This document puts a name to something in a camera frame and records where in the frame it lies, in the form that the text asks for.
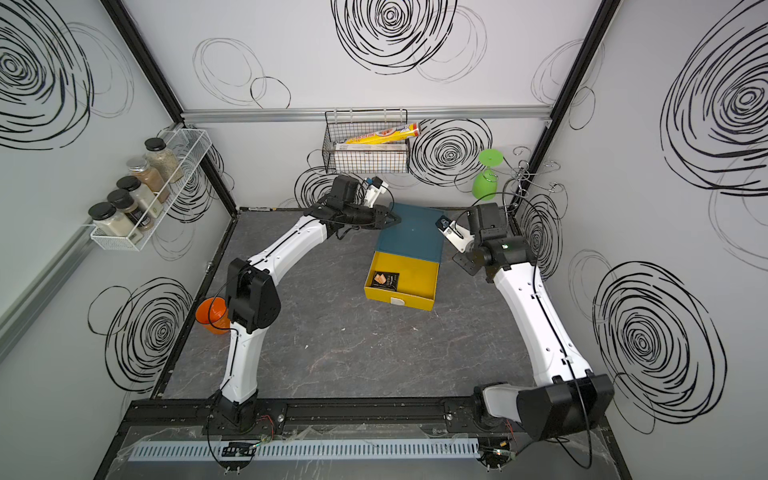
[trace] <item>snack package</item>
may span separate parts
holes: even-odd
[[[350,138],[345,144],[385,144],[390,141],[405,140],[408,137],[419,136],[419,124],[408,124],[402,127],[387,128],[382,131],[375,131],[371,134],[360,135]]]
[[[399,273],[375,272],[373,274],[373,280],[371,280],[371,286],[373,288],[380,288],[396,292],[398,278],[400,278]]]
[[[406,144],[335,144],[336,151],[408,151]]]

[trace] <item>silver jar lid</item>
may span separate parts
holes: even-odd
[[[125,162],[125,166],[132,172],[143,172],[149,168],[149,162],[144,157],[133,157]]]

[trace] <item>black jar lid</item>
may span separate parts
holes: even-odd
[[[162,138],[149,138],[144,141],[144,146],[149,151],[160,151],[165,148],[165,142]]]
[[[94,220],[106,220],[118,210],[108,202],[99,202],[88,209],[88,215]]]
[[[141,181],[133,175],[122,177],[117,182],[118,188],[132,192],[141,186]]]
[[[122,188],[110,192],[109,195],[107,195],[107,200],[117,208],[130,208],[131,205],[134,204],[134,199],[131,197],[131,194]]]

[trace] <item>aluminum rail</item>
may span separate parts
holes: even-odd
[[[551,105],[470,105],[456,107],[402,107],[402,108],[228,108],[225,110],[187,110],[181,113],[191,124],[247,123],[261,121],[382,121],[396,119],[401,111],[408,112],[411,120],[449,120],[453,118],[538,118],[549,120]]]

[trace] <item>box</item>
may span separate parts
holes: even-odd
[[[379,302],[431,310],[435,305],[439,267],[439,263],[427,260],[376,252],[373,254],[371,270],[369,270],[366,280],[366,297]],[[375,272],[399,273],[397,291],[391,292],[369,286]]]
[[[441,210],[407,204],[390,206],[402,221],[379,234],[368,272],[366,297],[380,302],[431,310],[445,239],[435,223]],[[375,272],[399,273],[397,291],[371,287]]]

